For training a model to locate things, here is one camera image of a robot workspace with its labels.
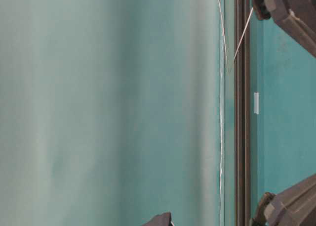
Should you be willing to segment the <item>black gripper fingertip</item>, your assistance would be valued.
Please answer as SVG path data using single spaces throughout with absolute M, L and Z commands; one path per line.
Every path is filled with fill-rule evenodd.
M 142 226 L 173 226 L 171 213 L 156 215 Z

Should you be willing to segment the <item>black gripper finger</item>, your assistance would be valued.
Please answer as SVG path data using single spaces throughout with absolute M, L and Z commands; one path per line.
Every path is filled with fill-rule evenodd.
M 252 0 L 258 20 L 273 19 L 282 30 L 316 55 L 316 0 Z
M 252 226 L 314 226 L 316 176 L 312 175 L 279 194 L 266 192 L 257 204 Z

